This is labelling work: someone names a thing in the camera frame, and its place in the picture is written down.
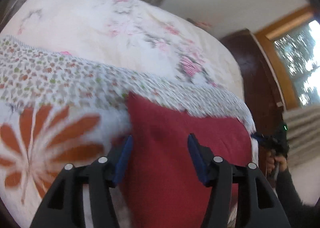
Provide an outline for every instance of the black sleeve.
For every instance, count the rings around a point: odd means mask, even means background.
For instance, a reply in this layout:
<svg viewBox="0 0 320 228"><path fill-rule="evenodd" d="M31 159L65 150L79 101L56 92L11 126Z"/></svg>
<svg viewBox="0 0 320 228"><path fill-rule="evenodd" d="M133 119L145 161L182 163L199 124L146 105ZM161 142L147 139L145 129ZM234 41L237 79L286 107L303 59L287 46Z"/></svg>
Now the black sleeve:
<svg viewBox="0 0 320 228"><path fill-rule="evenodd" d="M292 228L320 227L320 208L302 203L288 169L279 172L276 192Z"/></svg>

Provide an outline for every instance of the person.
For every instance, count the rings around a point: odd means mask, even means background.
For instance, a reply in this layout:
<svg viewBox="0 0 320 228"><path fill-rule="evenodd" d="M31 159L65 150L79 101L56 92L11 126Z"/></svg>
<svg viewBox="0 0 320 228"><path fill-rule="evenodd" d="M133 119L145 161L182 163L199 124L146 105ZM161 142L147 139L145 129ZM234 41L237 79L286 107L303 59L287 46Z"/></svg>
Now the person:
<svg viewBox="0 0 320 228"><path fill-rule="evenodd" d="M276 181L276 192L292 228L320 228L320 207L302 203L292 181L284 156L272 157L267 153L267 173L279 162L279 174Z"/></svg>

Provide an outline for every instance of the bed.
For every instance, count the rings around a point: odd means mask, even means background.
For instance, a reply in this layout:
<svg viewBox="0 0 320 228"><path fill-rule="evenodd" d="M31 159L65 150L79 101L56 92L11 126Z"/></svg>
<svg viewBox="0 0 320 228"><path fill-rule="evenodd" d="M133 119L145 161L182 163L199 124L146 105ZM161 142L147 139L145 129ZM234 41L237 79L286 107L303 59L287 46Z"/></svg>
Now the bed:
<svg viewBox="0 0 320 228"><path fill-rule="evenodd" d="M130 131L131 91L255 131L232 54L207 32L142 1L27 0L0 41L0 197L21 228L66 161L88 164ZM250 156L258 162L254 140ZM130 226L121 193L113 197L120 226ZM86 223L92 225L88 216Z"/></svg>

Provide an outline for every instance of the red cloth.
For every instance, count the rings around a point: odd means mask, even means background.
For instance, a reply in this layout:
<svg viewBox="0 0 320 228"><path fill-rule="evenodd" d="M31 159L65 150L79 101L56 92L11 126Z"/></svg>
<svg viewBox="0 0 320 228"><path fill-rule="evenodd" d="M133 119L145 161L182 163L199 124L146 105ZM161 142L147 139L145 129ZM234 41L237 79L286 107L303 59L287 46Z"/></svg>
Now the red cloth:
<svg viewBox="0 0 320 228"><path fill-rule="evenodd" d="M231 164L251 161L251 142L234 118L196 118L129 94L134 138L122 193L135 228L200 227L211 188L198 180L187 148L194 133L201 145ZM233 203L237 187L233 187Z"/></svg>

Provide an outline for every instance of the orange flower print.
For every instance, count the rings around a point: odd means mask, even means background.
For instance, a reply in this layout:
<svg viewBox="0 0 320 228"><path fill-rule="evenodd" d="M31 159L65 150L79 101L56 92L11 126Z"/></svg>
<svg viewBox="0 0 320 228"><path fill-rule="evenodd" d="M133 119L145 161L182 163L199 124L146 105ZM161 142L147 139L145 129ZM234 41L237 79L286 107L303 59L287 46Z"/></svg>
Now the orange flower print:
<svg viewBox="0 0 320 228"><path fill-rule="evenodd" d="M63 165L94 160L103 153L103 145L81 139L97 126L99 115L85 115L66 125L63 121L69 115L69 107L53 118L51 111L52 106L42 106L37 112L32 107L25 108L19 118L18 135L7 123L0 127L1 141L12 152L0 155L0 167L7 172L4 186L10 189L22 185L22 204L28 182L33 182L43 198ZM9 156L12 154L17 157L13 159Z"/></svg>

